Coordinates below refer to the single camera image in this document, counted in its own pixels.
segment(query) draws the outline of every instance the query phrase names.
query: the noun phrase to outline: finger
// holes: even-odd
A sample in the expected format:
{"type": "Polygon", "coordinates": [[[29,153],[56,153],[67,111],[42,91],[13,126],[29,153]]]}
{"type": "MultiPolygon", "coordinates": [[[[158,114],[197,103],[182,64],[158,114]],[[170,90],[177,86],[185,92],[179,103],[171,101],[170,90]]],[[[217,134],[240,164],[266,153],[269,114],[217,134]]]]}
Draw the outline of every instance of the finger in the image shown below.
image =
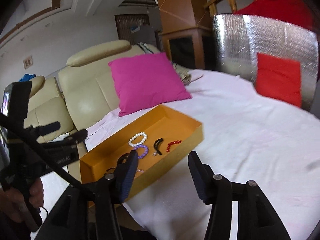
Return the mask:
{"type": "Polygon", "coordinates": [[[7,213],[7,216],[14,222],[21,223],[23,220],[18,211],[14,211],[12,213],[7,213]]]}
{"type": "Polygon", "coordinates": [[[4,192],[4,197],[13,203],[24,202],[24,197],[19,190],[11,187],[9,190],[4,192]]]}
{"type": "Polygon", "coordinates": [[[43,200],[39,200],[39,201],[32,201],[31,205],[34,207],[34,208],[39,208],[39,207],[42,207],[44,205],[44,202],[43,200]]]}
{"type": "Polygon", "coordinates": [[[40,193],[37,196],[33,196],[33,197],[29,198],[29,202],[35,208],[42,207],[44,204],[43,193],[40,193]]]}
{"type": "Polygon", "coordinates": [[[43,192],[43,184],[40,178],[36,179],[30,187],[30,194],[32,196],[38,194],[39,192],[43,192]]]}

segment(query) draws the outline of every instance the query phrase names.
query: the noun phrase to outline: orange box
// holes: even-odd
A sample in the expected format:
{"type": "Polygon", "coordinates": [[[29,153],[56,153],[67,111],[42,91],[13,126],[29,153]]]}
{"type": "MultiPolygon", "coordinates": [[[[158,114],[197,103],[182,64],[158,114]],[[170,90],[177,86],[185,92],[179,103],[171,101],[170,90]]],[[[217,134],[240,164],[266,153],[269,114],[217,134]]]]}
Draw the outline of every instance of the orange box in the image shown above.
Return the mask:
{"type": "MultiPolygon", "coordinates": [[[[129,139],[139,132],[148,135],[144,145],[148,146],[149,153],[139,160],[138,168],[144,172],[136,173],[129,198],[167,173],[203,140],[200,122],[167,106],[159,105],[80,158],[82,183],[98,181],[107,169],[116,167],[118,158],[132,150],[128,145],[129,139]],[[162,155],[153,156],[153,144],[159,138],[164,139],[159,146],[162,155]],[[167,153],[168,143],[177,140],[183,142],[172,145],[167,153]]],[[[137,152],[141,155],[144,149],[139,148],[137,152]]]]}

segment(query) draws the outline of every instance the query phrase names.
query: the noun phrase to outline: door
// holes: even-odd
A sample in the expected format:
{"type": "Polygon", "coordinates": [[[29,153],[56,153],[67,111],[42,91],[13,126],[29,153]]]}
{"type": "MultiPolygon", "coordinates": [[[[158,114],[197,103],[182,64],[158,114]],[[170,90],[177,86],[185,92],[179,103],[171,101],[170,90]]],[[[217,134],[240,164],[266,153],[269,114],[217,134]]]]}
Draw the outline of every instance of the door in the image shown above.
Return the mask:
{"type": "Polygon", "coordinates": [[[148,14],[119,14],[115,15],[119,40],[127,40],[134,45],[130,27],[143,23],[150,25],[148,14]]]}

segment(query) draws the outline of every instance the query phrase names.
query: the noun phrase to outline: red bead bracelet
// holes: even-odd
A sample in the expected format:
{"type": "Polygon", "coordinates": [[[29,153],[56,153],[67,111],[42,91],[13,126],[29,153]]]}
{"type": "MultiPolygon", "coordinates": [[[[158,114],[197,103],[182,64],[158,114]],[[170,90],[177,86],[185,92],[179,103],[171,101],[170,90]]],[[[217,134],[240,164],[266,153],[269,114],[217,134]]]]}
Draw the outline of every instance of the red bead bracelet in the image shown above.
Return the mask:
{"type": "Polygon", "coordinates": [[[173,141],[173,142],[170,142],[168,143],[168,146],[167,146],[167,152],[170,152],[170,147],[174,144],[179,144],[179,143],[182,143],[182,141],[173,141]]]}

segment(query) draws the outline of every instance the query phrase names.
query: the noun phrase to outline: person's hand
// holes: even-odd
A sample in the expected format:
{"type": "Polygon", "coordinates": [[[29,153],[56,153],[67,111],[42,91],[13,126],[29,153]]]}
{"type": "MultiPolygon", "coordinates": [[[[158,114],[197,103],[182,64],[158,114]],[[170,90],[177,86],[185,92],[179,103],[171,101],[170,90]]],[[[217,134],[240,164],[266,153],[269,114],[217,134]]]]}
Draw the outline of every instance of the person's hand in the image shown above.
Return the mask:
{"type": "MultiPolygon", "coordinates": [[[[35,208],[42,207],[43,200],[43,185],[41,179],[37,179],[30,187],[29,198],[30,204],[35,208]]],[[[24,198],[21,192],[13,187],[7,191],[0,190],[0,210],[5,213],[11,220],[20,223],[22,219],[20,217],[19,210],[15,204],[23,203],[24,198]]]]}

